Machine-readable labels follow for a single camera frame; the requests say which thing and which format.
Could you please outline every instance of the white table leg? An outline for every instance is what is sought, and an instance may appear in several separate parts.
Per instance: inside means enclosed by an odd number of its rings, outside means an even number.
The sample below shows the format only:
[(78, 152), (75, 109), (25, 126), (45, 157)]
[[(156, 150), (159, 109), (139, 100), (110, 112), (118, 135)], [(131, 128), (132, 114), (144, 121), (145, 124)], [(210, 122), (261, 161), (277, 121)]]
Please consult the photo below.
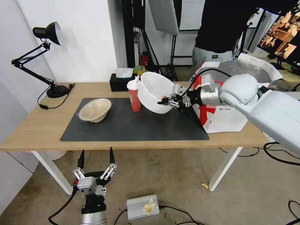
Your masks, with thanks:
[(64, 175), (57, 168), (55, 163), (42, 151), (32, 151), (32, 153), (37, 157), (41, 164), (48, 170), (51, 176), (56, 180), (56, 182), (64, 189), (67, 194), (72, 194), (72, 186), (69, 184)]
[(243, 147), (238, 147), (237, 149), (233, 148), (226, 154), (225, 159), (223, 160), (217, 172), (209, 182), (208, 187), (210, 191), (213, 191), (217, 187), (218, 183), (221, 181), (221, 179), (223, 178), (223, 176), (225, 175), (235, 158), (238, 156), (242, 148)]

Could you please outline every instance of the red cup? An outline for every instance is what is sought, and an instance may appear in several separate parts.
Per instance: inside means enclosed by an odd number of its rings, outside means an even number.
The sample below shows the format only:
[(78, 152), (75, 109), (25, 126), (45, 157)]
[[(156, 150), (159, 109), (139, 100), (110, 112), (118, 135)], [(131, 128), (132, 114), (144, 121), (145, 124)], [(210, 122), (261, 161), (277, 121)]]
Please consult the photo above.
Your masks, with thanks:
[(141, 102), (138, 98), (138, 90), (128, 89), (128, 91), (129, 91), (132, 111), (139, 112), (141, 110)]
[(134, 112), (138, 112), (141, 110), (141, 102), (138, 98), (138, 88), (141, 85), (141, 82), (139, 81), (139, 77), (140, 76), (135, 77), (134, 80), (129, 81), (127, 84), (127, 88), (129, 91), (129, 97), (130, 97), (130, 101), (131, 101), (131, 108), (132, 108), (132, 111), (134, 111)]

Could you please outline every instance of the black table mat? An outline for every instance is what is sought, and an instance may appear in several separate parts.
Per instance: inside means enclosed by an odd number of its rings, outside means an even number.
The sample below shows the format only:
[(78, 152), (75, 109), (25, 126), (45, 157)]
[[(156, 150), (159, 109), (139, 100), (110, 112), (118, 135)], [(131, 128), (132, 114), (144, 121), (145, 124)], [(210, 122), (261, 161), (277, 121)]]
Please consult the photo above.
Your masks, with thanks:
[(99, 123), (81, 121), (80, 109), (95, 98), (84, 98), (72, 117), (61, 141), (174, 141), (208, 140), (192, 107), (186, 112), (175, 109), (166, 114), (142, 106), (133, 112), (129, 98), (109, 98), (112, 107)]

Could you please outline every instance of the beige bowl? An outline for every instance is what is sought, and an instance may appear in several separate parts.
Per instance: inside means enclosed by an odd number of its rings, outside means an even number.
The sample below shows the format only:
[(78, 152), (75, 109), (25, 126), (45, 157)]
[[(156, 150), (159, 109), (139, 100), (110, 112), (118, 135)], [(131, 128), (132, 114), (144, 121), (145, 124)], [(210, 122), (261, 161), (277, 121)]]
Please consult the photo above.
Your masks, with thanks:
[(98, 123), (106, 117), (111, 106), (111, 101), (106, 98), (94, 99), (81, 108), (79, 119)]

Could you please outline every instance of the white bowl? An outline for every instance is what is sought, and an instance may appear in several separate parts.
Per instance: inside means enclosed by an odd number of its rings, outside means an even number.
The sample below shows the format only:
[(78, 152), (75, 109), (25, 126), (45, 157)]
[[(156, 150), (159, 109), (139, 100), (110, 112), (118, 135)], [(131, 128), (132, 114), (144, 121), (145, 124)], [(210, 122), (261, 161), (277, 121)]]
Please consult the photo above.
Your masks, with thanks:
[(106, 117), (111, 106), (111, 101), (106, 98), (94, 99), (81, 108), (79, 111), (79, 119), (98, 123)]
[(141, 85), (137, 96), (147, 109), (155, 113), (164, 114), (169, 112), (172, 107), (157, 103), (161, 102), (163, 97), (170, 96), (173, 86), (173, 82), (164, 76), (154, 72), (145, 72), (141, 76)]

